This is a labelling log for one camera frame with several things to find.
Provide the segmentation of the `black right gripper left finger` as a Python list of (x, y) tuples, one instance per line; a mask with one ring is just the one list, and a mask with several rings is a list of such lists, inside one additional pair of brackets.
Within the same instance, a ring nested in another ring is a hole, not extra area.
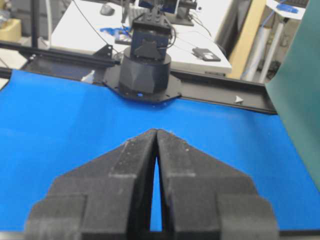
[(128, 240), (150, 226), (157, 130), (58, 177), (31, 209), (26, 240)]

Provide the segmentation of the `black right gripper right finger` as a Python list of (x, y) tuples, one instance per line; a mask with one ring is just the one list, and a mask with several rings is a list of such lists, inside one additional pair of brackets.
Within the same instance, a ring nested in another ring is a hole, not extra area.
[(173, 240), (276, 240), (271, 204), (250, 176), (160, 129), (162, 212)]

